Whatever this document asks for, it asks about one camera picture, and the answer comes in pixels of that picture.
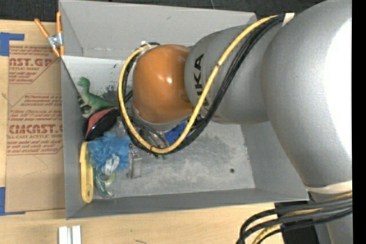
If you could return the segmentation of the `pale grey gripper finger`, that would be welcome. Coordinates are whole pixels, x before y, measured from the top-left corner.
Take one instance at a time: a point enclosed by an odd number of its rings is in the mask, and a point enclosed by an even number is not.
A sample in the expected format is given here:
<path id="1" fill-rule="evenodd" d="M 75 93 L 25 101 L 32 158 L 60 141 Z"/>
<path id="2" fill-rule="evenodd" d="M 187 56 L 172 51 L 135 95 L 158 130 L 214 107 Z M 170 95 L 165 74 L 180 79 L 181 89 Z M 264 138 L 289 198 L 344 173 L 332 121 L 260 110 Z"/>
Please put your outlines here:
<path id="1" fill-rule="evenodd" d="M 129 179 L 142 177 L 142 157 L 137 150 L 129 152 L 129 169 L 127 173 Z"/>

